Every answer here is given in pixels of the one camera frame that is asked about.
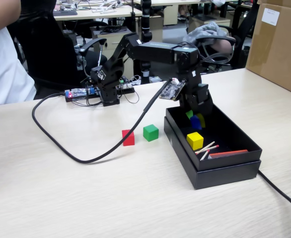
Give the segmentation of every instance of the person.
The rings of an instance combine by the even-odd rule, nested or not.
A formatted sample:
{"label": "person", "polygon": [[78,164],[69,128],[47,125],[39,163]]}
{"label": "person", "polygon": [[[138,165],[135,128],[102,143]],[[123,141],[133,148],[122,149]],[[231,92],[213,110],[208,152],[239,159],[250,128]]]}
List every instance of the person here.
{"label": "person", "polygon": [[0,0],[0,105],[33,100],[34,80],[17,58],[12,38],[6,28],[21,12],[20,0]]}

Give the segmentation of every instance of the robot arm in background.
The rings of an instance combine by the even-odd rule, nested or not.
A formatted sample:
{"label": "robot arm in background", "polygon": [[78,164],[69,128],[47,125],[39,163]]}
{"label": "robot arm in background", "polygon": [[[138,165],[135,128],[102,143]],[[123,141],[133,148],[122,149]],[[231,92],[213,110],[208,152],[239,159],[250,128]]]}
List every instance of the robot arm in background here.
{"label": "robot arm in background", "polygon": [[100,89],[104,106],[119,103],[116,86],[124,72],[123,58],[126,54],[133,60],[175,64],[178,80],[185,82],[175,100],[180,100],[181,107],[193,110],[195,114],[211,112],[213,101],[208,85],[202,84],[198,49],[159,42],[142,44],[136,33],[123,36],[113,56],[103,66],[91,69],[90,83]]}

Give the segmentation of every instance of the person's hand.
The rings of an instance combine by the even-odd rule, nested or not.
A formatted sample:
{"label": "person's hand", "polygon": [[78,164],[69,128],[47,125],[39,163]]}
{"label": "person's hand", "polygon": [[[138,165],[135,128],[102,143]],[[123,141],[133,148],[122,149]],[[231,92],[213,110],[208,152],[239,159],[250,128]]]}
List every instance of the person's hand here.
{"label": "person's hand", "polygon": [[61,6],[59,6],[59,5],[56,4],[54,10],[56,10],[56,11],[61,10]]}

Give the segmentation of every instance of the gray cloth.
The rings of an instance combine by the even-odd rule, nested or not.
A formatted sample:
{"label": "gray cloth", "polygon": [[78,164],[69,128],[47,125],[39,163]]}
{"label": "gray cloth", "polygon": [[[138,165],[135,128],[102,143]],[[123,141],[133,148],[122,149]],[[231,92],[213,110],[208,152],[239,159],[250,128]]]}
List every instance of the gray cloth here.
{"label": "gray cloth", "polygon": [[[200,26],[196,28],[194,31],[190,32],[187,36],[183,38],[183,41],[192,43],[196,46],[198,45],[197,38],[200,36],[226,36],[227,33],[220,29],[219,26],[215,22],[211,22],[207,25]],[[206,39],[204,41],[204,45],[213,45],[215,40]]]}

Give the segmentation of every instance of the cardboard box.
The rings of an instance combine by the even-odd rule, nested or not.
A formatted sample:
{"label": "cardboard box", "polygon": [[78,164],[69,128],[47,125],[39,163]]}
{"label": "cardboard box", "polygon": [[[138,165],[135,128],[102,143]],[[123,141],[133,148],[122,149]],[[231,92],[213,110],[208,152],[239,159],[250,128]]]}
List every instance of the cardboard box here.
{"label": "cardboard box", "polygon": [[246,68],[291,91],[291,0],[259,0]]}

